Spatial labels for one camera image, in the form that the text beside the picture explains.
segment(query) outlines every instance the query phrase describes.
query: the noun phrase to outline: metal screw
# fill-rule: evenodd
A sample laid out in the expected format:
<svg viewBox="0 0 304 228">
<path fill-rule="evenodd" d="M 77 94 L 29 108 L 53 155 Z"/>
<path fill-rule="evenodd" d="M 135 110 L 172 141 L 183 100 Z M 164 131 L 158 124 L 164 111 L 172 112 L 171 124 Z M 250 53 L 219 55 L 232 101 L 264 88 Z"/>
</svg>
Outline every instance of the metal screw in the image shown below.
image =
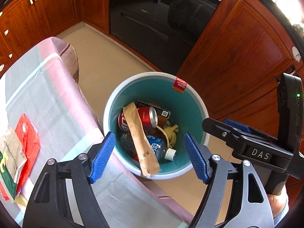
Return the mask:
<svg viewBox="0 0 304 228">
<path fill-rule="evenodd" d="M 47 161 L 47 163 L 48 163 L 48 165 L 52 165 L 52 164 L 55 163 L 55 160 L 54 160 L 54 159 L 49 159 L 49 160 Z"/>
<path fill-rule="evenodd" d="M 221 157 L 217 154 L 214 154 L 212 155 L 212 158 L 215 160 L 215 161 L 219 161 L 221 159 Z"/>
<path fill-rule="evenodd" d="M 246 165 L 246 166 L 250 166 L 251 165 L 250 161 L 248 161 L 248 160 L 244 160 L 243 164 Z"/>
<path fill-rule="evenodd" d="M 78 156 L 78 158 L 79 158 L 80 160 L 85 160 L 85 159 L 87 158 L 87 155 L 86 155 L 86 154 L 80 154 L 80 155 Z"/>
</svg>

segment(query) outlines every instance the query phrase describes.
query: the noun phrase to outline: red sticker label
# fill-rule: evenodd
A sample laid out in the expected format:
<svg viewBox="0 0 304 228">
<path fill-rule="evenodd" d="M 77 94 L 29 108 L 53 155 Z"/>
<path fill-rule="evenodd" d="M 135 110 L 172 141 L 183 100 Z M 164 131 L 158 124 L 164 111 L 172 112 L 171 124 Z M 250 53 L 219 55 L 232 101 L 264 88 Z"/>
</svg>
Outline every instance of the red sticker label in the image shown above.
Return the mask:
<svg viewBox="0 0 304 228">
<path fill-rule="evenodd" d="M 185 82 L 182 79 L 176 77 L 172 89 L 174 89 L 174 90 L 176 90 L 180 93 L 183 93 L 183 91 L 186 89 L 186 86 L 187 86 L 187 82 Z"/>
</svg>

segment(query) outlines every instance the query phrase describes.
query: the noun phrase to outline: human hand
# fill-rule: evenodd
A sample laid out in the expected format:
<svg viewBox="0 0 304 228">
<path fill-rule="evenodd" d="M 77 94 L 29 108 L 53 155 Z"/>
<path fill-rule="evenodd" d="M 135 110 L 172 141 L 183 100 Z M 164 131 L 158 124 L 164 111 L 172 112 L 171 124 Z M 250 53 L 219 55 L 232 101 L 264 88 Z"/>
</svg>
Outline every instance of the human hand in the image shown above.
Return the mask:
<svg viewBox="0 0 304 228">
<path fill-rule="evenodd" d="M 272 215 L 275 218 L 283 211 L 287 202 L 287 192 L 285 185 L 279 196 L 267 194 L 267 197 L 271 206 Z"/>
</svg>

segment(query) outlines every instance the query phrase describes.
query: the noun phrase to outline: soda can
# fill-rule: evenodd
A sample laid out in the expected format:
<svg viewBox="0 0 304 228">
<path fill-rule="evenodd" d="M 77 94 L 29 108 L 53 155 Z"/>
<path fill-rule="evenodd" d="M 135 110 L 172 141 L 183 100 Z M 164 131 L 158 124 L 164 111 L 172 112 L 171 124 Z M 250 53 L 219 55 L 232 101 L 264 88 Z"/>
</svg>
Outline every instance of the soda can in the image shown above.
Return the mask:
<svg viewBox="0 0 304 228">
<path fill-rule="evenodd" d="M 157 113 L 154 107 L 146 106 L 137 108 L 143 128 L 156 128 L 158 123 Z M 130 131 L 123 113 L 118 116 L 118 126 L 122 131 Z"/>
</svg>

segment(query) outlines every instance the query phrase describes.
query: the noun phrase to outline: floor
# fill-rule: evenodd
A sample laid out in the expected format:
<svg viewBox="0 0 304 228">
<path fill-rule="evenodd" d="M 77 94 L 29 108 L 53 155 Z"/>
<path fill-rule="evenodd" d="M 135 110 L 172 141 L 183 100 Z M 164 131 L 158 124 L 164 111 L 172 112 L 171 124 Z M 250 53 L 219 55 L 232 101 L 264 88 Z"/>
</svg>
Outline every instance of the floor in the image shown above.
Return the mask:
<svg viewBox="0 0 304 228">
<path fill-rule="evenodd" d="M 151 71 L 126 49 L 84 23 L 69 28 L 58 37 L 74 46 L 79 61 L 79 86 L 101 121 L 113 90 L 125 79 Z M 218 153 L 226 160 L 237 161 L 231 156 L 232 149 L 213 136 L 209 140 L 209 148 L 212 153 Z M 174 179 L 155 182 L 192 214 L 196 212 L 206 189 L 206 185 L 197 179 L 194 170 Z M 217 223 L 225 218 L 230 192 L 231 182 L 228 181 Z"/>
</svg>

